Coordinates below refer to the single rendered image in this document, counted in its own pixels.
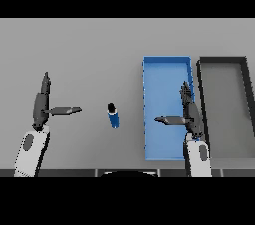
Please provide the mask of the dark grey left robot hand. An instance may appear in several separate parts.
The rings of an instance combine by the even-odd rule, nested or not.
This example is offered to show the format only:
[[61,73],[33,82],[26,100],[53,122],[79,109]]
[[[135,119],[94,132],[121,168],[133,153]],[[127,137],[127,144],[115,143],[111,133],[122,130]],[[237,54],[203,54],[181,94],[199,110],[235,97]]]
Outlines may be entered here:
[[33,124],[35,131],[42,131],[48,122],[49,116],[71,115],[80,112],[81,107],[50,107],[51,80],[48,73],[44,74],[40,92],[36,94],[33,106]]

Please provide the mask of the blue bin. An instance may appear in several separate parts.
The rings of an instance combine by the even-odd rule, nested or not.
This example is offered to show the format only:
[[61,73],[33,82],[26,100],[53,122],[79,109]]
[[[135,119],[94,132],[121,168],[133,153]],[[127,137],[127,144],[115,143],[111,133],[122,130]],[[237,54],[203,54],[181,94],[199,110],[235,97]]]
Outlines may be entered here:
[[164,125],[157,117],[183,116],[180,89],[187,82],[194,92],[189,56],[144,56],[143,124],[146,161],[183,161],[184,125]]

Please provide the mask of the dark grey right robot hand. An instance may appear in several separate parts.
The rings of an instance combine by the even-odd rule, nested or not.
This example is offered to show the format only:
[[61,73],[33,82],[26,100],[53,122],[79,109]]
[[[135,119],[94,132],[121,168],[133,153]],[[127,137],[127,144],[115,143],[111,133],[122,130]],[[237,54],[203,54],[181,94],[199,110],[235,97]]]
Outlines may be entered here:
[[192,99],[193,93],[189,84],[183,82],[179,92],[183,106],[183,116],[160,116],[154,120],[164,125],[183,125],[193,139],[199,139],[203,136],[202,122],[197,104]]

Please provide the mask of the dark grey bin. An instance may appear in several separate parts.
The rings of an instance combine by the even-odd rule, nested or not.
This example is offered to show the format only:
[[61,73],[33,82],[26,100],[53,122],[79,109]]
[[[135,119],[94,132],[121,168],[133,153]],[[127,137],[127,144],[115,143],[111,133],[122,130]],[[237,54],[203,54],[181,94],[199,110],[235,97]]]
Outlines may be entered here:
[[200,57],[196,66],[211,157],[255,158],[255,99],[247,58]]

